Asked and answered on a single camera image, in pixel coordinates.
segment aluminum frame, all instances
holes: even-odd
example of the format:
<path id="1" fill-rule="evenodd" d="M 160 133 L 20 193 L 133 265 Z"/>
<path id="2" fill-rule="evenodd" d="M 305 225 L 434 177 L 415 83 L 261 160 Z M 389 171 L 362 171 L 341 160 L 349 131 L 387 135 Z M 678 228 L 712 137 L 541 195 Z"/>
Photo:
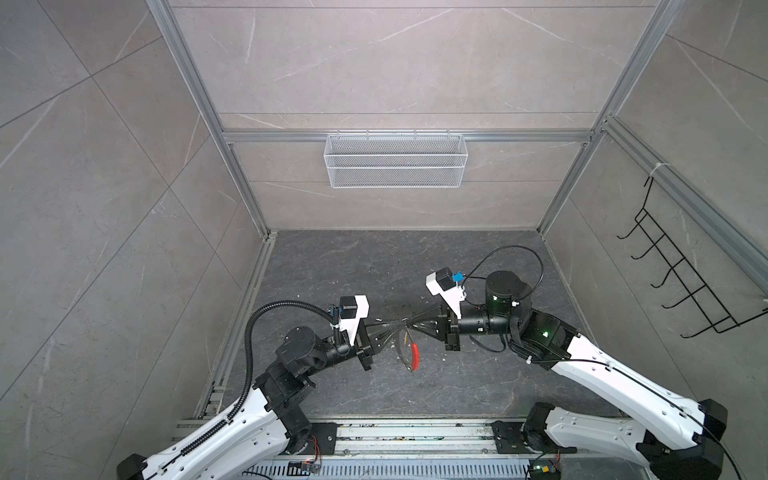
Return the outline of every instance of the aluminum frame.
<path id="1" fill-rule="evenodd" d="M 669 30 L 672 22 L 677 17 L 677 14 L 683 8 L 685 0 L 660 0 L 653 16 L 651 16 L 648 25 L 646 25 L 643 31 L 640 41 L 637 43 L 632 56 L 630 56 L 629 62 L 621 72 L 616 85 L 614 86 L 611 95 L 608 96 L 608 100 L 605 102 L 598 119 L 592 128 L 592 139 L 590 144 L 584 145 L 574 159 L 571 168 L 563 178 L 560 188 L 555 193 L 552 202 L 549 204 L 547 211 L 541 218 L 536 230 L 544 236 L 549 231 L 550 227 L 554 223 L 554 219 L 560 213 L 560 209 L 565 204 L 568 196 L 571 194 L 576 182 L 578 181 L 581 173 L 589 162 L 592 154 L 597 148 L 600 140 L 605 135 L 604 123 L 609 117 L 615 116 L 615 114 L 621 109 L 621 105 L 629 97 L 629 93 L 632 87 L 637 83 L 637 79 L 645 70 L 650 58 L 658 48 L 661 41 L 664 39 L 664 35 Z"/>
<path id="2" fill-rule="evenodd" d="M 500 420 L 522 424 L 526 417 L 496 418 L 458 415 L 364 417 L 320 415 L 313 423 L 338 425 L 332 454 L 322 457 L 322 469 L 312 478 L 323 480 L 371 478 L 526 478 L 531 460 L 554 459 L 557 455 L 537 452 L 498 453 L 492 423 Z M 206 420 L 180 420 L 172 442 L 180 442 Z M 237 478 L 267 475 L 275 480 L 308 476 L 291 462 L 307 460 L 309 450 L 276 455 L 256 463 Z M 564 453 L 564 458 L 612 458 L 589 450 Z"/>
<path id="3" fill-rule="evenodd" d="M 248 183 L 248 177 L 243 172 L 243 167 L 235 157 L 234 152 L 224 140 L 223 127 L 219 121 L 219 116 L 214 109 L 214 104 L 208 95 L 208 92 L 203 84 L 203 79 L 200 77 L 200 73 L 195 67 L 194 60 L 190 53 L 189 47 L 181 34 L 181 29 L 176 18 L 166 0 L 147 0 L 152 16 L 157 23 L 157 27 L 163 34 L 170 53 L 173 55 L 176 64 L 179 67 L 181 77 L 184 79 L 184 83 L 187 84 L 192 98 L 194 99 L 197 110 L 200 111 L 200 115 L 203 118 L 211 138 L 213 138 L 216 148 L 218 149 L 221 157 L 224 159 L 224 163 L 227 166 L 232 180 L 240 192 L 240 196 L 243 198 L 251 220 L 256 225 L 256 229 L 259 231 L 259 235 L 262 238 L 266 238 L 270 229 L 266 225 L 264 215 L 261 213 L 259 204 L 256 202 L 256 197 L 253 195 L 253 190 Z"/>
<path id="4" fill-rule="evenodd" d="M 460 134 L 465 141 L 579 141 L 589 142 L 592 130 L 586 128 L 545 128 L 545 129 L 358 129 L 358 130 L 225 130 L 224 140 L 230 144 L 258 142 L 324 142 L 334 134 Z"/>
<path id="5" fill-rule="evenodd" d="M 654 172 L 654 180 L 672 200 L 768 294 L 768 254 L 618 118 L 609 117 L 604 126 L 611 138 L 638 165 L 648 173 Z"/>
<path id="6" fill-rule="evenodd" d="M 266 265 L 270 260 L 272 249 L 275 245 L 276 234 L 270 235 L 259 244 L 259 250 L 251 263 L 248 282 L 240 292 L 240 298 L 230 320 L 227 330 L 224 332 L 224 341 L 219 347 L 214 360 L 214 367 L 208 374 L 205 387 L 200 400 L 195 408 L 196 419 L 210 419 L 221 410 L 223 391 L 227 386 L 232 365 L 237 357 L 237 350 L 243 338 L 246 321 L 249 312 L 253 310 L 253 302 L 259 292 L 261 281 L 264 278 Z"/>

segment gray marble wall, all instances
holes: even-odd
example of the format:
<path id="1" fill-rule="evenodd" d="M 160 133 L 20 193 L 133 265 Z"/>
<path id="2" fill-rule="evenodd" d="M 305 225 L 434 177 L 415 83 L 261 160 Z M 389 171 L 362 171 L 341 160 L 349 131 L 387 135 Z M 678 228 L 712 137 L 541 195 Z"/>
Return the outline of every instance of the gray marble wall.
<path id="1" fill-rule="evenodd" d="M 760 0 L 689 0 L 618 117 L 768 248 L 766 21 L 768 4 Z M 669 279 L 652 288 L 667 268 L 658 253 L 632 260 L 649 242 L 637 233 L 616 238 L 633 225 L 646 177 L 606 141 L 547 240 L 598 342 L 664 385 L 723 403 L 730 415 L 724 439 L 744 478 L 766 478 L 768 318 L 722 334 L 680 337 L 706 320 L 690 300 L 662 309 L 684 297 L 683 287 Z M 765 293 L 659 187 L 648 205 L 737 319 L 766 307 Z M 671 254 L 668 245 L 662 250 Z M 721 318 L 708 295 L 697 299 Z M 722 478 L 736 478 L 729 465 Z"/>
<path id="2" fill-rule="evenodd" d="M 0 2 L 0 205 L 0 477 L 114 478 L 191 415 L 258 241 L 143 0 Z"/>
<path id="3" fill-rule="evenodd" d="M 226 127 L 591 127 L 653 0 L 173 0 Z"/>
<path id="4" fill-rule="evenodd" d="M 334 189 L 322 143 L 237 144 L 274 229 L 524 228 L 533 230 L 578 143 L 472 143 L 462 185 Z"/>

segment white wire mesh basket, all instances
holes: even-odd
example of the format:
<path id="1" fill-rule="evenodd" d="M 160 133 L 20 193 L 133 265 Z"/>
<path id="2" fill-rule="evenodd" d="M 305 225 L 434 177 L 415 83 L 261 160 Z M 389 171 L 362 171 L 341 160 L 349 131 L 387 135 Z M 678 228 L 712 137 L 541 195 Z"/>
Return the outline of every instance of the white wire mesh basket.
<path id="1" fill-rule="evenodd" d="M 460 134 L 334 134 L 323 156 L 333 188 L 458 187 L 467 146 Z"/>

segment black cable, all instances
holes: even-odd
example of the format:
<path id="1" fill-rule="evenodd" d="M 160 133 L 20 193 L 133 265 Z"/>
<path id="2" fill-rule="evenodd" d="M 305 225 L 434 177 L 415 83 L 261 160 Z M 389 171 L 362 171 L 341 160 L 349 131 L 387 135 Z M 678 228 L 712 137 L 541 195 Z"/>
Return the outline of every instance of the black cable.
<path id="1" fill-rule="evenodd" d="M 474 343 L 475 345 L 479 346 L 483 350 L 486 350 L 488 352 L 493 352 L 493 353 L 501 353 L 501 352 L 503 352 L 503 351 L 505 351 L 507 349 L 507 342 L 504 340 L 504 336 L 503 335 L 499 335 L 498 338 L 502 341 L 502 349 L 501 350 L 493 350 L 491 347 L 485 346 L 482 343 L 480 343 L 480 340 L 476 339 L 474 336 L 472 336 L 472 335 L 469 336 L 469 339 L 472 341 L 472 343 Z"/>
<path id="2" fill-rule="evenodd" d="M 331 325 L 333 326 L 333 344 L 336 348 L 341 345 L 341 329 L 339 328 L 339 318 L 341 317 L 341 307 L 331 306 Z"/>
<path id="3" fill-rule="evenodd" d="M 544 261 L 541 259 L 541 257 L 539 256 L 539 254 L 538 254 L 538 253 L 536 253 L 536 251 L 535 251 L 535 250 L 533 250 L 533 249 L 532 249 L 532 248 L 530 248 L 530 247 L 526 247 L 525 245 L 504 245 L 503 247 L 499 247 L 499 248 L 497 248 L 497 249 L 493 250 L 491 253 L 489 253 L 488 255 L 486 255 L 486 256 L 485 256 L 485 257 L 484 257 L 482 260 L 480 260 L 480 263 L 478 263 L 477 265 L 475 265 L 475 268 L 473 268 L 473 269 L 472 269 L 472 271 L 471 271 L 471 272 L 469 272 L 469 275 L 467 275 L 467 276 L 465 276 L 465 277 L 464 277 L 464 280 L 462 280 L 462 283 L 461 283 L 461 285 L 462 285 L 462 286 L 464 286 L 464 284 L 466 283 L 467 279 L 470 279 L 470 278 L 477 278 L 477 279 L 483 279 L 483 280 L 484 280 L 484 279 L 485 279 L 485 277 L 483 277 L 483 276 L 472 276 L 472 274 L 475 272 L 475 270 L 477 270 L 478 268 L 480 268 L 480 266 L 481 266 L 481 265 L 482 265 L 482 264 L 483 264 L 483 263 L 484 263 L 484 262 L 485 262 L 485 261 L 486 261 L 486 260 L 487 260 L 487 259 L 488 259 L 488 258 L 491 256 L 491 255 L 493 255 L 494 253 L 498 252 L 499 250 L 503 250 L 503 249 L 505 249 L 505 248 L 522 248 L 523 250 L 527 250 L 527 251 L 529 251 L 529 252 L 533 253 L 533 254 L 536 256 L 536 260 L 538 260 L 538 265 L 539 265 L 539 266 L 540 266 L 540 268 L 541 268 L 541 275 L 539 276 L 539 278 L 538 278 L 538 281 L 536 282 L 536 284 L 533 286 L 533 288 L 531 288 L 531 290 L 530 290 L 528 293 L 526 293 L 526 294 L 525 294 L 525 295 L 523 295 L 522 297 L 520 297 L 520 298 L 516 299 L 515 301 L 518 301 L 518 302 L 520 302 L 520 301 L 522 301 L 522 300 L 524 300 L 524 299 L 528 298 L 528 297 L 529 297 L 529 296 L 530 296 L 530 295 L 531 295 L 531 294 L 534 292 L 534 290 L 536 290 L 536 289 L 538 288 L 538 286 L 541 284 L 541 281 L 544 279 Z M 473 306 L 482 306 L 482 304 L 479 304 L 479 305 L 478 305 L 477 303 L 472 303 L 472 302 L 470 302 L 469 300 L 466 300 L 466 299 L 465 299 L 465 302 L 466 302 L 466 303 L 469 303 L 470 305 L 473 305 Z"/>
<path id="4" fill-rule="evenodd" d="M 245 475 L 255 475 L 255 476 L 257 476 L 257 477 L 264 477 L 264 478 L 266 478 L 266 480 L 272 480 L 272 477 L 270 477 L 270 476 L 267 476 L 267 475 L 264 475 L 263 473 L 258 473 L 258 472 L 243 472 L 243 474 L 245 474 Z"/>
<path id="5" fill-rule="evenodd" d="M 376 321 L 376 323 L 371 323 L 371 324 L 369 324 L 369 325 L 366 325 L 366 326 L 378 326 L 378 325 L 392 325 L 392 324 L 403 324 L 403 323 L 409 323 L 409 322 L 412 322 L 412 321 L 414 321 L 414 320 L 415 320 L 417 317 L 420 317 L 420 316 L 422 316 L 422 315 L 426 315 L 426 314 L 427 314 L 427 313 L 429 313 L 429 312 L 434 312 L 435 310 L 440 310 L 441 308 L 442 308 L 442 306 L 440 306 L 440 305 L 436 305 L 436 306 L 434 306 L 434 307 L 430 308 L 429 310 L 424 310 L 424 311 L 423 311 L 423 312 L 421 312 L 421 313 L 417 313 L 417 314 L 415 314 L 415 315 L 407 316 L 407 317 L 406 317 L 406 318 L 404 318 L 404 319 L 399 319 L 399 320 L 382 320 L 382 321 Z"/>
<path id="6" fill-rule="evenodd" d="M 555 447 L 552 450 L 547 450 L 546 452 L 542 452 L 541 455 L 539 455 L 538 457 L 536 457 L 533 460 L 531 460 L 531 463 L 535 462 L 536 460 L 539 460 L 541 457 L 543 457 L 544 455 L 547 455 L 548 453 L 555 453 L 558 450 L 560 450 L 560 447 Z M 525 473 L 526 474 L 526 478 L 528 477 L 528 475 L 530 475 L 530 473 L 531 473 L 531 469 L 528 468 L 528 471 Z"/>
<path id="7" fill-rule="evenodd" d="M 610 366 L 610 365 L 608 365 L 605 362 L 598 362 L 597 360 L 589 360 L 589 359 L 531 360 L 531 363 L 537 363 L 537 364 L 540 364 L 540 363 L 557 363 L 557 362 L 584 362 L 584 363 L 596 363 L 598 365 L 602 365 L 602 366 L 607 367 L 607 368 L 609 368 L 611 370 L 619 372 L 621 375 L 627 377 L 628 379 L 630 379 L 633 382 L 637 383 L 639 386 L 643 387 L 647 391 L 653 393 L 655 396 L 657 396 L 660 399 L 664 400 L 666 403 L 670 404 L 670 406 L 672 406 L 673 408 L 679 410 L 680 413 L 683 415 L 683 417 L 691 419 L 697 425 L 699 425 L 699 427 L 702 428 L 702 432 L 706 432 L 707 434 L 709 434 L 710 439 L 712 439 L 715 443 L 717 443 L 723 449 L 723 453 L 725 453 L 725 456 L 728 458 L 728 461 L 730 462 L 731 466 L 733 466 L 733 470 L 736 472 L 736 477 L 739 480 L 742 480 L 741 474 L 739 473 L 739 468 L 738 468 L 738 466 L 736 464 L 736 460 L 734 460 L 733 457 L 730 455 L 730 453 L 728 452 L 728 449 L 725 448 L 725 445 L 723 445 L 723 443 L 720 440 L 718 440 L 717 437 L 707 427 L 705 427 L 701 422 L 696 420 L 693 416 L 688 415 L 688 413 L 685 410 L 683 410 L 683 407 L 681 407 L 678 404 L 672 402 L 671 400 L 669 400 L 667 397 L 661 395 L 656 390 L 654 390 L 651 387 L 645 385 L 640 380 L 634 378 L 632 375 L 630 375 L 630 374 L 628 374 L 626 372 L 622 372 L 621 370 L 619 370 L 619 369 L 617 369 L 617 368 L 615 368 L 613 366 Z"/>
<path id="8" fill-rule="evenodd" d="M 328 320 L 328 322 L 332 322 L 333 318 L 331 315 L 328 314 L 325 310 L 321 309 L 318 306 L 313 305 L 312 303 L 307 302 L 300 302 L 299 300 L 278 300 L 276 302 L 270 302 L 266 305 L 262 305 L 256 311 L 251 313 L 250 318 L 248 319 L 248 323 L 245 326 L 245 384 L 243 385 L 243 392 L 240 394 L 240 398 L 237 399 L 237 402 L 232 407 L 232 409 L 227 413 L 226 419 L 221 419 L 216 425 L 210 427 L 203 435 L 197 437 L 195 440 L 192 441 L 189 445 L 181 449 L 181 453 L 179 455 L 187 455 L 188 453 L 192 452 L 194 449 L 199 447 L 200 445 L 203 445 L 210 437 L 216 435 L 216 433 L 224 428 L 225 425 L 232 422 L 232 419 L 235 415 L 240 411 L 240 409 L 243 407 L 243 404 L 245 403 L 245 400 L 248 398 L 248 392 L 250 391 L 250 384 L 253 381 L 253 347 L 252 347 L 252 339 L 251 335 L 253 333 L 253 324 L 256 323 L 256 321 L 259 319 L 260 316 L 262 316 L 264 313 L 269 312 L 270 310 L 274 310 L 276 308 L 280 308 L 282 306 L 293 306 L 296 308 L 301 308 L 305 310 L 309 310 L 312 313 L 316 313 L 320 315 L 325 320 Z M 163 468 L 167 467 L 170 463 L 173 463 L 173 461 L 176 460 L 174 458 L 170 462 L 168 462 Z"/>

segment white cable tie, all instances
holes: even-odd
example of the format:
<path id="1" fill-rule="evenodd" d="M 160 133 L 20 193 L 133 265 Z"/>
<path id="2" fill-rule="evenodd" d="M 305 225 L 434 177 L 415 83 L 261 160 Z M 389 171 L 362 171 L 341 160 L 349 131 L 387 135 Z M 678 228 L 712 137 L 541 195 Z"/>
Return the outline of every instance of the white cable tie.
<path id="1" fill-rule="evenodd" d="M 656 162 L 656 166 L 654 167 L 653 170 L 650 171 L 650 173 L 648 174 L 648 177 L 653 177 L 654 172 L 656 171 L 656 169 L 658 169 L 662 165 L 667 165 L 668 167 L 670 166 L 670 164 L 665 164 L 663 162 Z"/>

